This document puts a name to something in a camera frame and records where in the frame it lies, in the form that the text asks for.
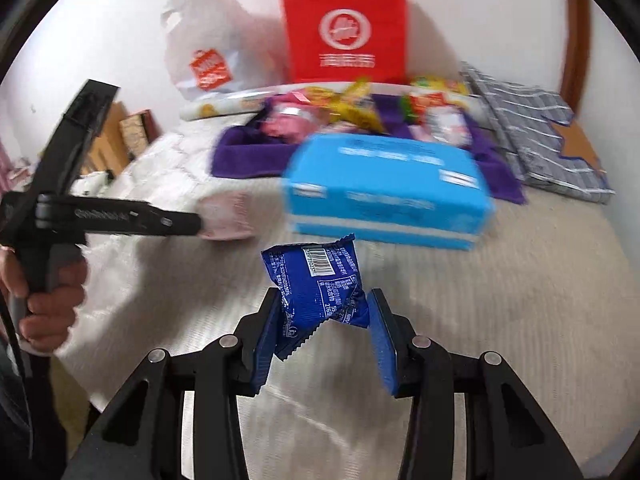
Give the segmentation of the left hand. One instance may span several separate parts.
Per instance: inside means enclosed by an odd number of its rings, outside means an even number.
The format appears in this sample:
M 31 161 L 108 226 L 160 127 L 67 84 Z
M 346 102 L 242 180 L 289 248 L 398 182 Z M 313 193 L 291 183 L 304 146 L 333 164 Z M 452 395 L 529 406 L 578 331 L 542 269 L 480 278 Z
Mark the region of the left hand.
M 20 263 L 12 250 L 1 248 L 1 292 L 5 300 L 11 294 L 27 299 L 31 315 L 23 318 L 18 332 L 42 354 L 62 347 L 76 322 L 76 309 L 85 301 L 85 282 L 89 274 L 83 255 L 58 272 L 58 287 L 52 292 L 30 292 Z

